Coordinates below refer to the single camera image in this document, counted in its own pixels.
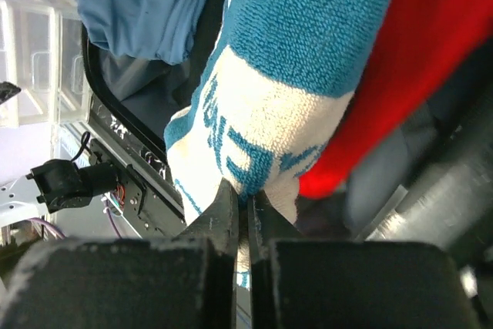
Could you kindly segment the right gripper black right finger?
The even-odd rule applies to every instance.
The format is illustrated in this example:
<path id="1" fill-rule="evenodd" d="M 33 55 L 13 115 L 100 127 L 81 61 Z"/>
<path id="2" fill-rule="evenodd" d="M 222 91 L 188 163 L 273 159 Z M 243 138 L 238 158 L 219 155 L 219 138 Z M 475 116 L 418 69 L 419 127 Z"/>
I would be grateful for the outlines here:
<path id="1" fill-rule="evenodd" d="M 247 210 L 253 327 L 480 327 L 454 262 L 439 248 L 307 239 L 264 193 Z"/>

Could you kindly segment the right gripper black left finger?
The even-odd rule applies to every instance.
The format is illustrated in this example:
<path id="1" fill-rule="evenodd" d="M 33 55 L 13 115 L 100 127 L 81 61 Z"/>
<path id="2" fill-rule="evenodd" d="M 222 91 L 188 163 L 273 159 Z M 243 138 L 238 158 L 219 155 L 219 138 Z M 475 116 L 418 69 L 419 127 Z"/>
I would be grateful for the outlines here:
<path id="1" fill-rule="evenodd" d="M 3 328 L 233 328 L 238 196 L 222 181 L 179 236 L 34 244 L 1 303 Z"/>

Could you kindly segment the blue white terry towel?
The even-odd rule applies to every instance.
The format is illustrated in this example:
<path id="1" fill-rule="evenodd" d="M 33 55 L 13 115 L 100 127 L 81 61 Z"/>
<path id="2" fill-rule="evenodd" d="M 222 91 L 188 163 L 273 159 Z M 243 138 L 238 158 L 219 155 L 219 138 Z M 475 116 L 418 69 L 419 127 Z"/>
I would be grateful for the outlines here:
<path id="1" fill-rule="evenodd" d="M 264 191 L 289 222 L 360 83 L 391 0 L 225 0 L 191 103 L 164 131 L 191 224 L 222 180 L 245 204 Z"/>

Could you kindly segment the blue cotton shirt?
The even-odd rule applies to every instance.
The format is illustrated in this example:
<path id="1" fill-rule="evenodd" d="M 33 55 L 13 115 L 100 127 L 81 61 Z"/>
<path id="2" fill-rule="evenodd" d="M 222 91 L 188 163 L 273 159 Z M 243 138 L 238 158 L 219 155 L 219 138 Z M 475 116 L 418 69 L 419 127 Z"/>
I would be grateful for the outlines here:
<path id="1" fill-rule="evenodd" d="M 90 42 L 114 56 L 184 62 L 206 0 L 77 0 Z"/>

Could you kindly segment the red garment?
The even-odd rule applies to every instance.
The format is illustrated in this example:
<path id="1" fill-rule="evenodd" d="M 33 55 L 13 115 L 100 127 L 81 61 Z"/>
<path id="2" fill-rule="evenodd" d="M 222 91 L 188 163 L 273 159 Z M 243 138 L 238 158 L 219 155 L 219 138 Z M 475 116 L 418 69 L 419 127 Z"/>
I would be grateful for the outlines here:
<path id="1" fill-rule="evenodd" d="M 348 114 L 300 194 L 332 194 L 491 32 L 492 0 L 391 0 Z"/>

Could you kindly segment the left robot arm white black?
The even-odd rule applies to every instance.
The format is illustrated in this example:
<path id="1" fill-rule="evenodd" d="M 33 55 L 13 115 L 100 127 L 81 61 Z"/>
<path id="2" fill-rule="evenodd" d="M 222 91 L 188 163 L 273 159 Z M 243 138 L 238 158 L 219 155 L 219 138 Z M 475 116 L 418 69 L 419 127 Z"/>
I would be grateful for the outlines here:
<path id="1" fill-rule="evenodd" d="M 70 160 L 49 160 L 1 186 L 1 226 L 88 206 L 118 183 L 119 171 L 111 163 L 79 168 Z"/>

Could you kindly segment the white drawer organizer box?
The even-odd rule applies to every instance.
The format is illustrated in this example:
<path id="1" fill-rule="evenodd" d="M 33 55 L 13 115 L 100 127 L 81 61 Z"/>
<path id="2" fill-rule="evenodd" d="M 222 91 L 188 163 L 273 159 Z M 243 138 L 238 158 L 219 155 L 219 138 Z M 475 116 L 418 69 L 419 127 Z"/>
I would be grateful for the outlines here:
<path id="1" fill-rule="evenodd" d="M 76 0 L 1 0 L 1 80 L 21 91 L 1 105 L 1 125 L 84 120 L 91 91 Z"/>

